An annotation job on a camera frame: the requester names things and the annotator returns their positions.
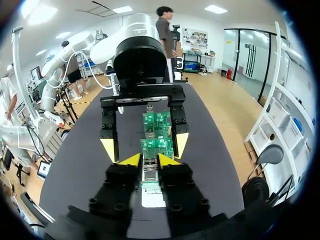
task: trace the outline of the person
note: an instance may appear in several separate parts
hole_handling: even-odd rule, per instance
[[[63,49],[68,45],[69,45],[69,41],[64,41],[61,44]],[[81,76],[81,72],[79,70],[79,64],[77,61],[77,57],[75,55],[70,60],[69,67],[66,70],[66,74],[67,74],[69,82],[71,83],[71,85],[75,91],[75,94],[76,94],[76,96],[73,100],[77,101],[77,100],[82,99],[82,96],[80,95],[77,83],[82,85],[84,94],[86,94],[86,95],[89,94],[88,89],[86,87],[85,80],[83,80],[83,78]]]
[[[169,20],[173,17],[173,10],[168,6],[161,6],[156,10],[156,14],[159,16],[158,21],[155,26],[159,33],[160,42],[164,48],[166,65],[163,82],[173,83],[174,82],[174,68],[175,58],[177,57],[177,52],[174,48],[174,40],[170,31]]]
[[[17,100],[17,92],[10,79],[0,78],[0,126],[22,126],[23,122],[15,110]],[[39,167],[25,149],[12,146],[7,146],[7,148],[22,166],[38,171]]]

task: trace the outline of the black table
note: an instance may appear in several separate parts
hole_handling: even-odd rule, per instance
[[[181,83],[186,100],[184,109],[189,125],[182,162],[193,170],[193,179],[210,201],[212,216],[226,213],[232,217],[244,209],[241,186],[224,140],[204,103],[186,83]],[[105,180],[112,163],[100,142],[100,98],[112,95],[103,90],[88,106],[64,140],[44,182],[39,205],[53,218],[65,215],[68,206],[89,211],[89,199]],[[167,102],[153,103],[155,112],[169,111]],[[146,106],[125,107],[117,112],[120,160],[141,152],[144,137],[142,113]],[[164,208],[141,206],[141,190],[137,194],[130,228],[130,238],[167,238],[170,232]]]

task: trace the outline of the chair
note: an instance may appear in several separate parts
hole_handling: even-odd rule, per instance
[[[281,146],[277,144],[271,144],[267,146],[258,159],[256,160],[255,164],[256,167],[252,170],[250,175],[248,176],[248,180],[251,177],[251,175],[258,169],[259,165],[265,164],[261,170],[261,172],[258,174],[258,176],[262,173],[262,171],[265,169],[267,164],[278,164],[282,161],[284,158],[284,150]]]
[[[15,167],[17,167],[17,171],[16,171],[16,176],[19,178],[19,183],[20,183],[20,185],[22,186],[22,187],[25,187],[25,185],[21,182],[21,174],[22,173],[25,173],[25,174],[27,174],[28,176],[30,176],[30,172],[25,172],[24,170],[23,170],[23,167],[24,166],[22,166],[21,164],[19,164],[19,166],[18,165],[16,165],[13,161],[12,161],[12,159],[14,159],[15,157],[12,155],[12,153],[9,151],[9,149],[5,149],[4,150],[4,153],[3,153],[3,156],[2,156],[2,161],[3,161],[3,165],[4,165],[4,167],[5,167],[5,169],[7,170],[7,171],[9,171],[10,170],[10,166],[11,166],[11,162],[12,162],[12,164],[15,166]]]

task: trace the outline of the glass door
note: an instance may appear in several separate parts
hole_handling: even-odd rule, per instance
[[[224,31],[224,49],[222,58],[222,70],[232,70],[231,79],[234,79],[237,55],[238,55],[238,30]]]
[[[269,41],[268,33],[240,31],[238,66],[234,81],[256,100],[266,77]]]

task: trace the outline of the white storage bin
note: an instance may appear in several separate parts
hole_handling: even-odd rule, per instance
[[[290,112],[275,97],[272,98],[269,116],[277,128],[284,127],[290,118]]]
[[[271,143],[261,126],[258,127],[256,134],[253,135],[253,139],[259,152],[262,152]]]
[[[290,117],[289,124],[284,130],[283,138],[289,148],[292,151],[297,144],[304,138],[301,131],[299,130],[297,124],[294,122],[294,119]]]
[[[310,157],[309,149],[307,145],[304,144],[303,148],[300,150],[300,152],[294,159],[296,171],[299,177],[302,176],[306,171],[308,162],[309,162],[309,157]]]

